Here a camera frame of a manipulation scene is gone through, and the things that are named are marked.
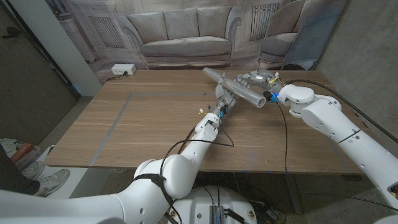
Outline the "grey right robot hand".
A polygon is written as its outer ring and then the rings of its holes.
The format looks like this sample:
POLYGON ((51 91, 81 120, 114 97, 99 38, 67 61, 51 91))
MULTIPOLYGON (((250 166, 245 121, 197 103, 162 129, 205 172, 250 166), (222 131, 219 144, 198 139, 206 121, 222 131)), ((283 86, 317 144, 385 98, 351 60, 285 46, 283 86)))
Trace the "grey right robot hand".
POLYGON ((251 85, 262 88, 263 96, 270 103, 278 103, 279 92, 285 86, 279 78, 279 73, 270 70, 256 70, 240 74, 236 77, 236 81, 247 88, 251 85))

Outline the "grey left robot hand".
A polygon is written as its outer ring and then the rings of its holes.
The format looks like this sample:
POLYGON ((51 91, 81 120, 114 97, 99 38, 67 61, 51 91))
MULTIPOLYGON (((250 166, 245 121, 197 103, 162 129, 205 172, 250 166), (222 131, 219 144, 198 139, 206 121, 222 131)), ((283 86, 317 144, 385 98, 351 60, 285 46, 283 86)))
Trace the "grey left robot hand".
POLYGON ((223 87, 223 83, 225 81, 225 73, 222 74, 221 78, 218 81, 218 84, 215 88, 215 96, 218 101, 222 104, 220 106, 220 111, 223 114, 228 114, 229 110, 235 105, 237 101, 237 96, 227 88, 223 87))

